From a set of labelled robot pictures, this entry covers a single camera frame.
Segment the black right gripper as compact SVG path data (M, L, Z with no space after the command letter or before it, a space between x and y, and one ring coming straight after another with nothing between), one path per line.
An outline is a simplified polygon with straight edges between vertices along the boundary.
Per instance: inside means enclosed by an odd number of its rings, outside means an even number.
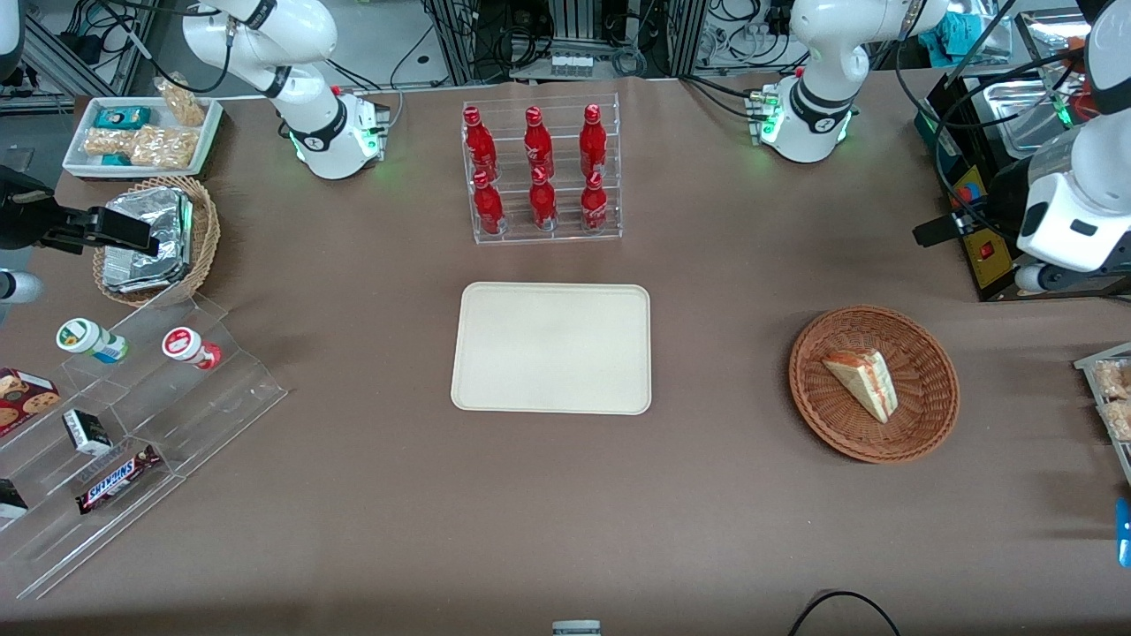
M1 167L1 249L38 246L83 253L85 246L102 246L158 256L159 241L149 223L113 209L90 209L88 214L93 238L85 225L85 210L60 205L52 190L35 178Z

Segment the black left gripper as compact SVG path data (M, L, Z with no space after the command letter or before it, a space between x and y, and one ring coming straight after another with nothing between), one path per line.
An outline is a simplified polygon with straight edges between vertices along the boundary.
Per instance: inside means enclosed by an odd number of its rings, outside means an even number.
M1015 244L1029 196L1029 167L1031 160L1022 158L998 170L987 184L984 204L979 214L990 225L998 229L998 237L1005 239L1010 253L1020 253ZM941 243L959 240L972 233L965 215L941 215L913 229L913 237L921 248L932 248Z

